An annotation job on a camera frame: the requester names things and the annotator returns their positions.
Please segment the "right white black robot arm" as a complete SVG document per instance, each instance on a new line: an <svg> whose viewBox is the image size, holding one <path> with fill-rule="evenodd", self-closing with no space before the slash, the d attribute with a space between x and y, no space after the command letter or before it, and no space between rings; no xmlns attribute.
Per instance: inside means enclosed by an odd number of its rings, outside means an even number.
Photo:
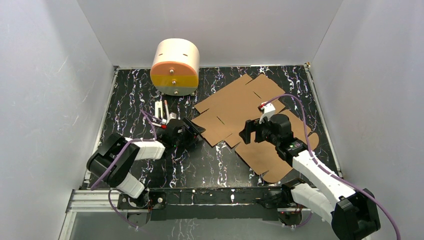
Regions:
<svg viewBox="0 0 424 240"><path fill-rule="evenodd" d="M297 204L309 208L331 225L340 240L362 240L381 228L376 203L368 189L355 190L337 180L307 144L296 138L289 118L274 114L264 119L247 120L239 133L245 144L255 134L256 143L268 142L275 147L278 156L314 184L310 187L301 181L284 187L282 202L288 207Z"/></svg>

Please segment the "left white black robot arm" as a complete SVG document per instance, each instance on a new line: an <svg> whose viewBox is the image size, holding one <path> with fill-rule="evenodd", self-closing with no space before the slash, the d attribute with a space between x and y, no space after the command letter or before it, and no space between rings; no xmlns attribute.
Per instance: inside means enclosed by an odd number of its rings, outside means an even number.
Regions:
<svg viewBox="0 0 424 240"><path fill-rule="evenodd" d="M130 197L137 208L149 203L148 188L130 172L135 161L159 160L165 151L188 149L205 132L205 128L188 118L172 118L161 124L156 138L133 139L119 133L111 134L88 159L86 168L98 182L106 183L110 188L118 189Z"/></svg>

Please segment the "round white drawer cabinet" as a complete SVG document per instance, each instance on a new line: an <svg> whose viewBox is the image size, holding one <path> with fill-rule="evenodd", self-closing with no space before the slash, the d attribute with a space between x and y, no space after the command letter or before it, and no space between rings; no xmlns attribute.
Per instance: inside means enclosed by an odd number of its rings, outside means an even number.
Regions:
<svg viewBox="0 0 424 240"><path fill-rule="evenodd" d="M154 87L169 96L193 95L199 86L200 52L182 38L168 38L156 49L150 79Z"/></svg>

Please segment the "brown cardboard box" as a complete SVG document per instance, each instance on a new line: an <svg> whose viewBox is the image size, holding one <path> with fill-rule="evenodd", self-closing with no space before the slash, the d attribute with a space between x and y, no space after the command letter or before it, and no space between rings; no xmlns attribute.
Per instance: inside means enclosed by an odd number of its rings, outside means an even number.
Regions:
<svg viewBox="0 0 424 240"><path fill-rule="evenodd" d="M289 133L303 142L309 140L312 149L320 141L317 133L313 133L308 126L304 127L300 117L275 99L282 94L284 90L265 75L251 78L244 74L197 103L194 107L200 114L192 121L205 129L202 137L211 146L226 142L265 182L274 184L285 177L292 167L278 156L272 143L261 141L262 129L256 126L263 114L259 110L260 105L272 100L274 116L287 116L291 124Z"/></svg>

